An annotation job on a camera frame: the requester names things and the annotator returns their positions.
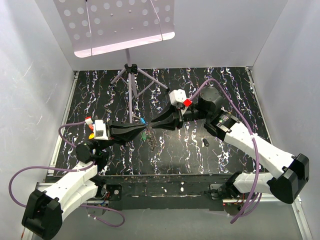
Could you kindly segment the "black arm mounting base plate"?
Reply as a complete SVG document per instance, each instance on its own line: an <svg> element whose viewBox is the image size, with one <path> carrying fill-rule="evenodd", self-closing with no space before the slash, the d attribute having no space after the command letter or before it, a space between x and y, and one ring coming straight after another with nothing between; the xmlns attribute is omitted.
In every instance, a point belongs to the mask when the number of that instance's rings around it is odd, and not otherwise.
<svg viewBox="0 0 320 240"><path fill-rule="evenodd" d="M208 209L244 203L247 194L228 193L231 174L159 174L100 176L109 197L106 205L122 210Z"/></svg>

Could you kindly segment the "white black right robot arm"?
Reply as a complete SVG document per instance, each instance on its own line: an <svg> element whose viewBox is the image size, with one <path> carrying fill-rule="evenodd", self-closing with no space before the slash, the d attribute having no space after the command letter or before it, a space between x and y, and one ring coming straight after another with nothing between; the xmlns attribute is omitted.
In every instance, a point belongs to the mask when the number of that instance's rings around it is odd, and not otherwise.
<svg viewBox="0 0 320 240"><path fill-rule="evenodd" d="M185 122L204 120L204 128L212 136L235 146L251 158L259 157L266 173L236 172L217 192L220 196L237 199L254 192L271 194L286 204L292 204L310 178L310 160L300 153L294 156L259 136L251 136L248 128L232 114L222 109L223 97L219 91L206 86L199 92L196 103L187 98L182 89L169 94L170 102L151 121L154 129L174 131Z"/></svg>

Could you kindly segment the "black headed key with ring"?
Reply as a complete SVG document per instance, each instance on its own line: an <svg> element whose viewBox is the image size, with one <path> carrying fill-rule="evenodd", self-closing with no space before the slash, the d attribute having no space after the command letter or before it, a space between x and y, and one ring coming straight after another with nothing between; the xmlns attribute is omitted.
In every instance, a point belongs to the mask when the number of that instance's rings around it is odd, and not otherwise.
<svg viewBox="0 0 320 240"><path fill-rule="evenodd" d="M207 148L210 146L210 144L206 138L203 138L202 142L203 142L204 146L206 146Z"/></svg>

